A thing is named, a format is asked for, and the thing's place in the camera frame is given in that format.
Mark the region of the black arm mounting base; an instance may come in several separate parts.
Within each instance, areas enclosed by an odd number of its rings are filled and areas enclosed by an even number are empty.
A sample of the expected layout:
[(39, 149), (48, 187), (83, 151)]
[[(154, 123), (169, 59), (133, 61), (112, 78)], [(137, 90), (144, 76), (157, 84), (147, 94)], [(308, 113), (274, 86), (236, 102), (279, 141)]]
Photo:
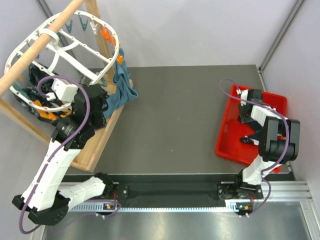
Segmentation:
[(253, 212), (263, 199), (260, 184), (243, 183), (239, 174), (104, 174), (106, 189), (72, 208), (110, 217), (116, 213)]

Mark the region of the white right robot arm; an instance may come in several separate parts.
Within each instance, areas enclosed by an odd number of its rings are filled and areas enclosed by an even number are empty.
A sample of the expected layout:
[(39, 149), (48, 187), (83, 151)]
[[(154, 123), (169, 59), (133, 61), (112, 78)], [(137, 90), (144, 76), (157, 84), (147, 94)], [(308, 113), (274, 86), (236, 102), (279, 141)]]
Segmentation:
[(300, 122), (289, 119), (275, 108), (263, 103), (261, 90), (236, 90), (242, 123), (257, 123), (261, 127), (256, 141), (258, 155), (235, 177), (233, 192), (239, 198), (256, 194), (265, 177), (275, 168), (294, 161), (299, 152)]

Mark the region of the teal blue garment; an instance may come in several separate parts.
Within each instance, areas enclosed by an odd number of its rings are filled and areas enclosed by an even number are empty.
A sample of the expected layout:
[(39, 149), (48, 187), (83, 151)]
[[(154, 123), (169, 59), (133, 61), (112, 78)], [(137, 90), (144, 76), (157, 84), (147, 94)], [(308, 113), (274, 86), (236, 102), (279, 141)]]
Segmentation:
[(108, 109), (103, 113), (106, 119), (110, 118), (115, 110), (139, 96), (130, 84), (131, 73), (128, 71), (125, 52), (122, 48), (119, 49), (119, 56), (122, 57), (122, 63), (115, 62), (115, 74), (112, 81), (116, 86), (116, 91), (106, 99)]

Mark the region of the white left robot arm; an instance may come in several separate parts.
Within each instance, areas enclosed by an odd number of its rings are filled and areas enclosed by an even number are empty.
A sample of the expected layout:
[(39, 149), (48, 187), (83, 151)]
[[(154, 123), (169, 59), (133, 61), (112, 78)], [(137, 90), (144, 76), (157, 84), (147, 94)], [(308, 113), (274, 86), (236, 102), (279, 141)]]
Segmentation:
[(98, 84), (83, 86), (74, 96), (72, 114), (62, 118), (52, 134), (47, 154), (27, 190), (12, 204), (28, 212), (36, 225), (54, 226), (73, 207), (94, 197), (109, 198), (114, 191), (108, 177), (98, 173), (70, 188), (59, 186), (72, 161), (96, 130), (106, 125), (104, 106), (107, 93)]

